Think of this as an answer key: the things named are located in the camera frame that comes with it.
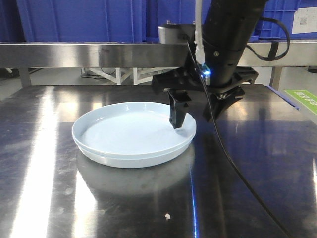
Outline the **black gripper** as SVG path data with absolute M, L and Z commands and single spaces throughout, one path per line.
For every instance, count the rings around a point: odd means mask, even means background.
M 237 67 L 229 82 L 221 87 L 207 86 L 207 103 L 203 116 L 207 122 L 216 121 L 218 117 L 245 95 L 242 83 L 253 84 L 258 73 L 251 67 Z M 183 67 L 154 75 L 152 90 L 155 94 L 168 91 L 170 102 L 169 122 L 174 129 L 181 128 L 189 109 L 191 98 L 186 91 L 203 91 L 201 80 L 197 75 L 191 75 Z

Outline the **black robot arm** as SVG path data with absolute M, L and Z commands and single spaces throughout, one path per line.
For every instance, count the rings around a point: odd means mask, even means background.
M 207 98 L 204 117 L 216 121 L 222 112 L 244 96 L 241 84 L 253 83 L 257 73 L 237 66 L 260 19 L 265 0 L 213 0 L 205 22 L 196 23 L 201 40 L 192 36 L 182 67 L 153 77 L 155 93 L 168 92 L 169 122 L 181 128 L 191 100 L 188 91 Z

